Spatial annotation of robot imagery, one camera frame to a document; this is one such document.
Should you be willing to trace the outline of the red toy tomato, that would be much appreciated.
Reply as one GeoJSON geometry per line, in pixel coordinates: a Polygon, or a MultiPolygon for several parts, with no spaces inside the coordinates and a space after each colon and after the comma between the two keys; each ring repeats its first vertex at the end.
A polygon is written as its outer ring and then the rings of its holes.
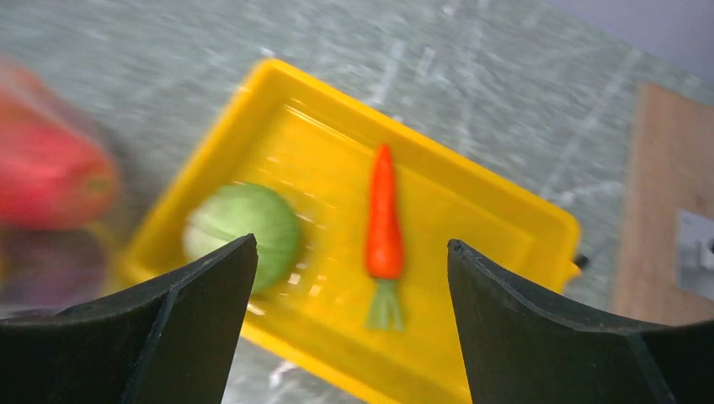
{"type": "Polygon", "coordinates": [[[66,230],[103,216],[118,168],[93,133],[29,100],[1,97],[1,223],[66,230]]]}

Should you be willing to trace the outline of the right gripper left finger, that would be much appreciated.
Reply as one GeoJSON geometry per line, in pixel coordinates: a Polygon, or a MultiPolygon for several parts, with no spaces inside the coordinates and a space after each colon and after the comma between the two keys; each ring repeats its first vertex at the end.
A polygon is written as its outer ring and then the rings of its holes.
{"type": "Polygon", "coordinates": [[[221,402],[257,263],[249,234],[58,314],[2,320],[2,402],[221,402]]]}

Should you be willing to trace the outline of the orange toy carrot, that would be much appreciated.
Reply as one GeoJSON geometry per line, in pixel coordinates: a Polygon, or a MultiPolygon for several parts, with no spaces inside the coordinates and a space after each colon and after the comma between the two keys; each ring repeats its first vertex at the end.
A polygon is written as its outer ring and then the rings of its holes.
{"type": "Polygon", "coordinates": [[[386,144],[379,146],[372,172],[365,267],[376,282],[365,326],[402,331],[404,320],[397,282],[404,268],[404,245],[397,209],[397,178],[386,144]]]}

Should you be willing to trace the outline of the clear dotted zip top bag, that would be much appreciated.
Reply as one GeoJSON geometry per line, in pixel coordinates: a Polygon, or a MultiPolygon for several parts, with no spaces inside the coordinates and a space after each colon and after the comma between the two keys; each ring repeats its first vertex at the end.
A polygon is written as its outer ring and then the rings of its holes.
{"type": "Polygon", "coordinates": [[[110,291],[122,192],[98,125],[2,56],[2,318],[55,315],[110,291]]]}

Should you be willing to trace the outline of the purple toy onion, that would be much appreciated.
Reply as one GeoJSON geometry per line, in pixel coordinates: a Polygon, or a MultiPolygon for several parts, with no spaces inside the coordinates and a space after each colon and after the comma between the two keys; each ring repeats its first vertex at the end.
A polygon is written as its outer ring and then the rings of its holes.
{"type": "Polygon", "coordinates": [[[93,300],[109,255],[87,230],[7,231],[1,236],[1,303],[54,309],[93,300]]]}

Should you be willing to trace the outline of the green toy cabbage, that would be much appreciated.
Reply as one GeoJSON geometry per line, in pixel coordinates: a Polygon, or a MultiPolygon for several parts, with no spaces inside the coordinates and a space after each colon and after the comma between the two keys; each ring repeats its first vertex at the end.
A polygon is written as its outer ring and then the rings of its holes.
{"type": "Polygon", "coordinates": [[[184,253],[195,260],[247,234],[254,236],[258,253],[255,295],[280,281],[301,249],[296,213],[274,190],[255,183],[220,187],[189,215],[184,253]]]}

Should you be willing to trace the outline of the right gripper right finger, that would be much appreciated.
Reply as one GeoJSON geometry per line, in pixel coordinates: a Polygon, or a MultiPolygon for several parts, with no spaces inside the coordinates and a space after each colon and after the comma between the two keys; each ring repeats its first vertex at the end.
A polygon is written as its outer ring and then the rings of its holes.
{"type": "Polygon", "coordinates": [[[713,324],[578,303],[453,239],[448,283],[475,403],[710,403],[713,324]]]}

